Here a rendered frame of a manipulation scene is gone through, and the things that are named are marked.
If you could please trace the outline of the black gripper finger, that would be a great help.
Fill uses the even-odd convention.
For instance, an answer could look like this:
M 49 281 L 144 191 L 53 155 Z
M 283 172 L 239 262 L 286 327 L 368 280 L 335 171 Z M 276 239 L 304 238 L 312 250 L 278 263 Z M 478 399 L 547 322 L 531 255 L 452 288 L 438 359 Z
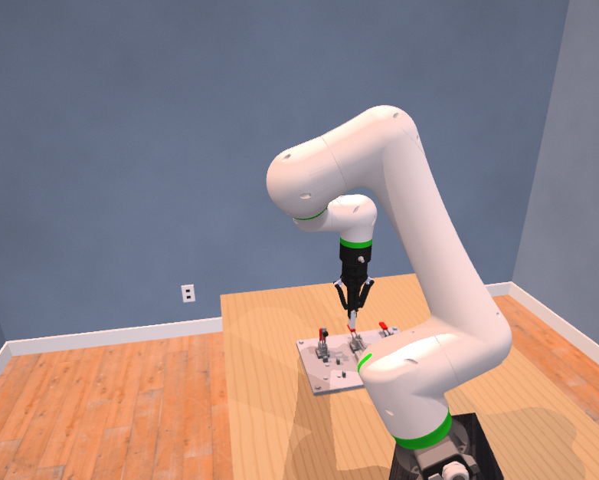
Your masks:
M 339 298 L 340 301 L 342 303 L 342 306 L 345 310 L 348 310 L 348 326 L 350 329 L 353 329 L 353 317 L 354 317 L 354 311 L 353 311 L 353 292 L 354 292 L 354 281 L 350 280 L 349 281 L 349 288 L 347 288 L 347 303 L 345 301 L 345 296 L 343 294 L 342 291 L 342 281 L 341 278 L 338 281 L 334 281 L 333 282 L 334 286 L 336 287 L 336 289 L 338 289 L 338 293 L 339 293 Z
M 357 281 L 357 288 L 354 288 L 354 292 L 353 292 L 353 311 L 354 311 L 353 329 L 355 329 L 355 319 L 357 318 L 358 309 L 364 307 L 364 304 L 365 304 L 366 298 L 368 296 L 368 293 L 370 291 L 370 288 L 374 283 L 375 283 L 374 280 L 371 277 L 368 277 L 368 279 L 364 283 L 362 292 L 360 294 L 362 280 L 358 279 L 358 281 Z M 359 294 L 360 294 L 360 296 L 359 296 Z

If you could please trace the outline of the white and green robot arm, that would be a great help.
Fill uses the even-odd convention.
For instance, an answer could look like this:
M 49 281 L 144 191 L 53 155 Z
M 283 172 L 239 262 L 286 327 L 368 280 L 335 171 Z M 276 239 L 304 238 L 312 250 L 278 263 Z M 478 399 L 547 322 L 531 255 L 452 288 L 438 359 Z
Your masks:
M 283 151 L 267 172 L 275 205 L 304 232 L 339 232 L 339 258 L 348 265 L 371 261 L 377 219 L 370 198 L 342 196 L 357 187 L 370 189 L 384 209 L 430 310 L 422 324 L 370 345 L 358 374 L 406 473 L 417 480 L 469 480 L 480 469 L 444 394 L 499 366 L 512 331 L 453 227 L 417 128 L 403 110 L 366 110 Z

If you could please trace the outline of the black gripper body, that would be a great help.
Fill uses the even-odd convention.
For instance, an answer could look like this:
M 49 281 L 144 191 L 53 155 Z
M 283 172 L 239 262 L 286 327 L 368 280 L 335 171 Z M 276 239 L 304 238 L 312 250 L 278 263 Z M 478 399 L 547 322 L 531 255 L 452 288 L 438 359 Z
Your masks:
M 357 288 L 358 279 L 362 280 L 362 285 L 368 279 L 368 263 L 365 265 L 348 265 L 342 262 L 342 274 L 340 276 L 342 283 L 349 288 L 349 281 L 354 281 L 354 288 Z M 350 276 L 351 275 L 351 276 Z M 363 276 L 360 276 L 363 275 Z M 360 276 L 360 277 L 359 277 Z

